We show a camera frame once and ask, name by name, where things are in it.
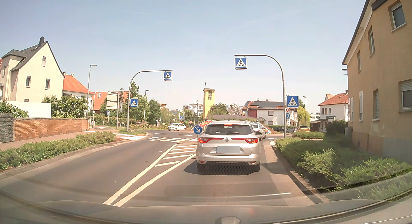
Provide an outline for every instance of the road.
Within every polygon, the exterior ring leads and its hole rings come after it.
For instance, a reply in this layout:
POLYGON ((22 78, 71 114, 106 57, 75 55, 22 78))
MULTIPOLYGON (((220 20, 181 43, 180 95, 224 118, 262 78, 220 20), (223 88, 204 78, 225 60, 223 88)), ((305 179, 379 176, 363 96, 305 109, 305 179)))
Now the road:
POLYGON ((195 140, 193 132, 149 133, 139 141, 113 143, 13 176, 0 174, 0 191, 29 203, 80 200, 121 207, 313 204, 291 189, 292 180, 276 171, 278 162, 267 160, 273 155, 268 146, 259 172, 228 165, 199 173, 196 145, 179 144, 195 140))

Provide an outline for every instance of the silver car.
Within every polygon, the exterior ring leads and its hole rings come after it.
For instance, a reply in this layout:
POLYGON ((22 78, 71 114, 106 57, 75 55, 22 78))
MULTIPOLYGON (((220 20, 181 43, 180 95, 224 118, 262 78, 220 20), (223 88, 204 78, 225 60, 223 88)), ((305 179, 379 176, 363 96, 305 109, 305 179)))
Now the silver car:
POLYGON ((260 170, 259 131, 253 132, 248 121, 212 121, 199 136, 196 166, 204 171, 210 164, 248 165, 260 170))

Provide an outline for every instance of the car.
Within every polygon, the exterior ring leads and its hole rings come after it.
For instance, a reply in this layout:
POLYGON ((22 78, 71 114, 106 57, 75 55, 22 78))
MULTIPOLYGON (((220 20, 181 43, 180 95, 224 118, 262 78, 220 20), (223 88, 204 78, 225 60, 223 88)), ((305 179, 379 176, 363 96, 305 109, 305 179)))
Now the car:
POLYGON ((196 167, 205 171, 207 165, 245 165, 260 170, 260 131, 253 131, 248 121, 212 121, 199 136, 196 167))
POLYGON ((310 132, 310 128, 308 126, 299 126, 299 132, 310 132))
POLYGON ((259 122, 250 122, 250 125, 252 126, 253 131, 260 132, 260 136, 259 136, 260 141, 262 141, 263 139, 266 139, 266 130, 259 122))
POLYGON ((167 126, 167 129, 169 131, 180 131, 180 130, 186 130, 186 126, 182 123, 172 123, 171 125, 167 126))

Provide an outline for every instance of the yellow building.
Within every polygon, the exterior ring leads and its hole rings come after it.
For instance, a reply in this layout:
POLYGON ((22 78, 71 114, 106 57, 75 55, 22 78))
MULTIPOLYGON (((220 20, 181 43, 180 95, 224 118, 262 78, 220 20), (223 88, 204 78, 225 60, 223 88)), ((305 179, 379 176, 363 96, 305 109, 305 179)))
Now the yellow building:
POLYGON ((213 104, 215 104, 215 90, 210 88, 203 89, 203 113, 205 118, 213 104))

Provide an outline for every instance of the sign board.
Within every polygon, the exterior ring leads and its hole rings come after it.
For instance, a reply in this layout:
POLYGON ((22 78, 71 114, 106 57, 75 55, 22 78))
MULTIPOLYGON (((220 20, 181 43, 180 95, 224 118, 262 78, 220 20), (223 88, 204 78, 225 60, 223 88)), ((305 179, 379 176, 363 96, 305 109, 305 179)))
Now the sign board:
POLYGON ((195 133, 195 134, 200 134, 200 133, 202 133, 202 127, 200 126, 200 125, 196 125, 194 128, 193 128, 193 132, 195 133))
POLYGON ((165 72, 163 74, 163 80, 165 81, 172 81, 172 72, 165 72))
POLYGON ((234 69, 248 69, 246 57, 234 58, 234 69))
POLYGON ((130 99, 130 107, 137 107, 139 105, 139 99, 130 99))
POLYGON ((119 92, 107 92, 107 102, 106 102, 106 109, 114 109, 117 110, 119 102, 119 92))
POLYGON ((286 95, 286 107, 287 108, 298 108, 299 107, 299 96, 298 95, 286 95))

